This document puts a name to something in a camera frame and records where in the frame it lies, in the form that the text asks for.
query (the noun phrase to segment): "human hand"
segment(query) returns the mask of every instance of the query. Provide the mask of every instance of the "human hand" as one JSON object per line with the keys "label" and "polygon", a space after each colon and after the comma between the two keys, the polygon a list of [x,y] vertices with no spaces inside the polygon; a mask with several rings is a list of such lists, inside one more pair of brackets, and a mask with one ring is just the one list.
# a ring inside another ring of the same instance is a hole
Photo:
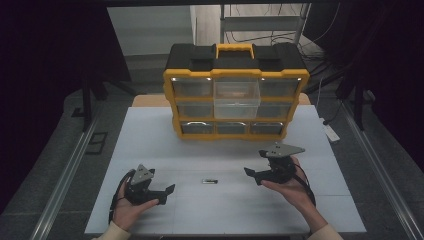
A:
{"label": "human hand", "polygon": [[[298,167],[300,166],[299,160],[294,156],[291,156],[291,158],[296,165],[296,175],[306,182],[305,173]],[[313,206],[313,203],[304,187],[295,179],[291,179],[283,184],[263,180],[261,184],[266,188],[281,193],[281,195],[283,195],[284,198],[299,211],[306,207],[309,208],[311,205]]]}
{"label": "human hand", "polygon": [[127,180],[128,179],[126,179],[119,188],[118,202],[113,215],[113,222],[125,231],[128,231],[134,225],[144,211],[159,203],[158,199],[154,199],[141,205],[132,205],[126,198],[124,198]]}
{"label": "human hand", "polygon": [[[296,175],[303,181],[306,181],[305,173],[298,167],[300,166],[299,160],[293,156],[291,156],[291,158],[297,168]],[[261,184],[266,188],[281,193],[281,195],[303,215],[312,233],[328,224],[315,208],[305,188],[295,179],[291,179],[283,184],[263,180]]]}

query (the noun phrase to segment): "cable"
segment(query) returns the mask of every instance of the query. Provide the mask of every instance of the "cable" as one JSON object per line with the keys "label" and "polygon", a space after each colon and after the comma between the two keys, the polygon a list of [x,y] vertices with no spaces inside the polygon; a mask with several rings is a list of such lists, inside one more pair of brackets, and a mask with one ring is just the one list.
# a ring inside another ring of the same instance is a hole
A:
{"label": "cable", "polygon": [[337,5],[337,10],[336,10],[336,13],[334,14],[334,17],[333,17],[333,20],[331,21],[331,24],[330,24],[330,26],[328,26],[328,28],[327,28],[327,30],[320,36],[320,37],[318,37],[317,39],[315,39],[315,40],[313,40],[313,41],[311,41],[311,42],[309,42],[309,43],[307,43],[307,44],[305,44],[305,45],[303,45],[303,47],[304,46],[306,46],[306,45],[309,45],[309,44],[311,44],[311,43],[314,43],[315,41],[317,41],[317,40],[319,40],[320,38],[322,38],[325,34],[327,34],[327,32],[331,29],[331,27],[333,26],[333,24],[334,24],[334,21],[336,20],[336,17],[337,17],[337,14],[339,13],[339,9],[340,9],[340,3]]}
{"label": "cable", "polygon": [[[278,34],[278,35],[275,35],[275,36],[284,36],[284,35],[290,35],[290,34],[294,34],[294,32],[292,32],[292,33]],[[235,38],[234,38],[233,32],[231,32],[231,36],[232,36],[232,38],[233,38],[233,40],[234,40],[235,42],[248,42],[248,41],[259,40],[259,39],[264,39],[264,38],[269,38],[269,37],[271,37],[271,36],[263,36],[263,37],[257,37],[257,38],[250,38],[250,39],[237,40],[237,39],[235,39]]]}
{"label": "cable", "polygon": [[302,56],[303,60],[311,60],[311,61],[314,61],[314,60],[325,61],[326,60],[325,53],[322,53],[323,55],[306,55],[305,52],[303,51],[303,46],[300,43],[298,43],[298,45],[300,46],[300,48],[298,48],[298,49],[299,49],[300,55]]}
{"label": "cable", "polygon": [[324,71],[325,71],[325,70],[327,70],[329,67],[330,67],[330,65],[326,65],[324,68],[320,69],[318,72],[315,72],[315,73],[310,72],[310,73],[311,73],[311,74],[310,74],[310,77],[315,76],[315,75],[318,75],[319,73],[324,72]]}
{"label": "cable", "polygon": [[230,43],[230,39],[228,39],[228,34],[225,32],[225,37],[227,38],[227,42]]}
{"label": "cable", "polygon": [[310,185],[310,184],[309,184],[309,180],[308,180],[308,176],[306,176],[305,170],[303,170],[303,168],[301,168],[301,167],[300,167],[299,165],[297,165],[296,163],[294,163],[294,165],[295,165],[295,166],[297,166],[300,170],[302,170],[303,175],[305,175],[306,183],[307,183],[308,185]]}
{"label": "cable", "polygon": [[272,9],[271,4],[268,4],[268,10],[266,10],[266,12],[264,13],[264,16],[266,16],[266,14],[269,12],[269,10]]}
{"label": "cable", "polygon": [[237,13],[239,14],[239,16],[241,16],[240,15],[240,12],[239,12],[239,10],[238,10],[238,5],[236,4],[236,10],[237,10]]}
{"label": "cable", "polygon": [[286,39],[286,40],[292,40],[293,41],[293,38],[288,38],[288,37],[277,37],[277,38],[274,38],[274,39],[272,39],[271,40],[271,45],[273,45],[272,43],[280,43],[280,42],[277,42],[276,40],[277,39]]}
{"label": "cable", "polygon": [[322,122],[322,124],[328,125],[331,121],[333,121],[336,118],[337,114],[339,113],[339,110],[340,110],[340,107],[342,106],[342,104],[343,104],[343,100],[340,100],[339,107],[337,108],[337,111],[334,114],[334,116],[332,118],[330,118],[329,120],[324,120],[324,122]]}
{"label": "cable", "polygon": [[292,9],[292,11],[293,11],[293,14],[294,14],[294,15],[297,15],[296,11],[293,9],[292,4],[290,3],[289,5],[290,5],[290,8],[291,8],[291,9]]}
{"label": "cable", "polygon": [[317,70],[319,67],[321,67],[322,65],[324,65],[327,62],[327,60],[320,62],[316,67],[314,67],[312,70],[309,70],[309,73],[314,72],[315,70]]}
{"label": "cable", "polygon": [[365,32],[367,32],[367,29],[372,26],[373,19],[373,16],[368,16],[365,22],[359,28],[356,29],[356,33],[352,37],[349,37],[349,39],[346,43],[343,44],[343,46],[340,46],[336,51],[331,53],[331,56],[335,57],[336,59],[337,56],[343,58],[345,57],[343,54],[349,54],[349,51],[351,51],[352,49],[357,49],[356,47],[352,48],[352,46],[354,46],[355,43],[358,43],[358,41],[360,41],[358,40],[358,38],[360,38]]}
{"label": "cable", "polygon": [[321,83],[322,83],[322,80],[324,79],[324,75],[321,77],[321,80],[319,80],[319,87],[318,87],[318,99],[317,99],[317,106],[316,106],[316,109],[318,110],[318,105],[319,105],[319,98],[320,98],[320,96],[321,96]]}
{"label": "cable", "polygon": [[118,185],[118,187],[116,188],[115,194],[113,195],[112,202],[111,202],[111,204],[110,204],[110,208],[109,208],[109,222],[108,222],[108,223],[110,223],[110,221],[112,221],[112,219],[113,219],[113,215],[115,214],[116,204],[118,203],[118,201],[119,201],[119,200],[121,200],[121,199],[122,199],[122,198],[118,198],[119,190],[121,189],[122,184],[123,184],[123,183],[124,183],[124,182],[125,182],[128,178],[130,178],[130,177],[131,177],[131,175],[134,175],[134,173],[135,173],[135,170],[134,170],[134,169],[132,169],[131,171],[129,171],[129,172],[127,172],[127,173],[125,174],[125,176],[121,179],[121,181],[119,181],[119,185]]}
{"label": "cable", "polygon": [[[281,13],[281,8],[283,7],[283,4],[280,4],[280,9],[278,9],[278,13],[277,16],[280,16]],[[272,45],[272,37],[274,35],[274,31],[271,32],[271,42],[269,43],[269,45]]]}

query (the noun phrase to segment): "wall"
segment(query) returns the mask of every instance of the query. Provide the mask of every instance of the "wall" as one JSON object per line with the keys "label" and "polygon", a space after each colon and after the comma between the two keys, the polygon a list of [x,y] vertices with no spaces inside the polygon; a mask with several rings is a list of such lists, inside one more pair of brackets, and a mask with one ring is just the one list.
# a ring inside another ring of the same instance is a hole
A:
{"label": "wall", "polygon": [[116,7],[109,16],[124,56],[167,54],[193,43],[190,6]]}

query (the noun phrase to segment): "white table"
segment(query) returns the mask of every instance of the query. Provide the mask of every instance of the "white table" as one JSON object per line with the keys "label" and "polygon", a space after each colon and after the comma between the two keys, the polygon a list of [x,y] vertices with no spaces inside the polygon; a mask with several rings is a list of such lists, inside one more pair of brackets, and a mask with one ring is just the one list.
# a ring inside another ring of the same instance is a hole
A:
{"label": "white table", "polygon": [[[139,164],[156,169],[149,189],[176,187],[166,205],[142,215],[131,229],[134,235],[296,235],[309,231],[300,213],[280,194],[257,186],[244,172],[244,167],[268,170],[268,160],[258,150],[274,142],[181,140],[171,119],[169,107],[128,109],[86,234],[106,230],[117,185]],[[306,149],[297,157],[327,221],[338,232],[365,232],[314,106],[297,107],[282,142]],[[219,182],[202,184],[204,178]]]}

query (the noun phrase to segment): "floor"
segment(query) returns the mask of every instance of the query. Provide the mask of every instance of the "floor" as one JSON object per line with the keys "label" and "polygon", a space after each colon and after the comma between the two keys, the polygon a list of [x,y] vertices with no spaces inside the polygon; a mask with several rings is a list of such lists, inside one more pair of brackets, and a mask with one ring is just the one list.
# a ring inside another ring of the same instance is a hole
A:
{"label": "floor", "polygon": [[[279,5],[269,7],[269,12],[276,14],[278,8]],[[293,5],[285,8],[285,13],[290,14],[292,8],[295,12],[299,11],[299,6]],[[217,9],[219,10],[217,6],[211,6],[203,16],[210,18],[208,14],[216,14]],[[247,6],[233,6],[232,13],[240,12],[242,15],[247,13],[247,9]],[[263,5],[259,10],[256,8],[255,11],[264,14],[268,11],[268,5]],[[199,20],[198,29],[206,29],[200,27],[200,24],[212,22],[207,19],[202,21]],[[251,36],[234,37],[245,39]],[[199,44],[205,45],[210,44],[210,41],[217,41],[207,36],[206,32],[199,32],[197,39]],[[262,41],[264,43],[258,44],[269,44],[270,38]],[[306,42],[307,39],[301,39],[301,43],[305,43],[303,41]],[[306,53],[317,55],[316,46],[310,44],[309,47],[304,49]],[[127,57],[133,82],[125,84],[140,93],[162,93],[164,56],[156,57]],[[150,63],[150,67],[145,67],[146,62]],[[319,62],[308,59],[305,63],[312,70]],[[333,71],[334,67],[330,66],[326,71],[314,75],[309,84],[319,83],[323,76],[328,76]],[[338,83],[335,81],[323,86],[309,94],[309,98],[321,117],[333,119],[330,125],[340,136],[340,141],[331,146],[367,229],[367,233],[363,234],[342,234],[343,238],[421,239],[419,235],[416,238],[411,237],[405,226],[415,223],[417,229],[424,229],[424,189],[420,187],[424,186],[422,171],[373,114],[372,101],[363,106],[365,130],[358,132],[351,123],[352,98],[341,104],[334,94]],[[126,111],[134,98],[110,83],[104,84],[109,93],[108,98],[105,101],[93,98],[95,121],[91,131],[94,137],[87,132],[82,133],[83,118],[73,117],[75,109],[82,108],[81,91],[66,98],[64,113],[57,129],[0,217],[2,239],[41,239],[32,238],[38,234],[35,227],[39,226],[40,219],[48,219],[51,223],[45,227],[44,239],[91,239],[91,236],[84,235],[85,226],[112,157]],[[79,148],[79,143],[84,141],[87,143],[85,147]],[[74,164],[74,173],[69,176],[69,185],[65,184],[57,189],[56,186],[63,182],[63,173],[70,163]],[[57,212],[46,213],[46,209],[51,209],[49,201],[55,191],[61,191]]]}

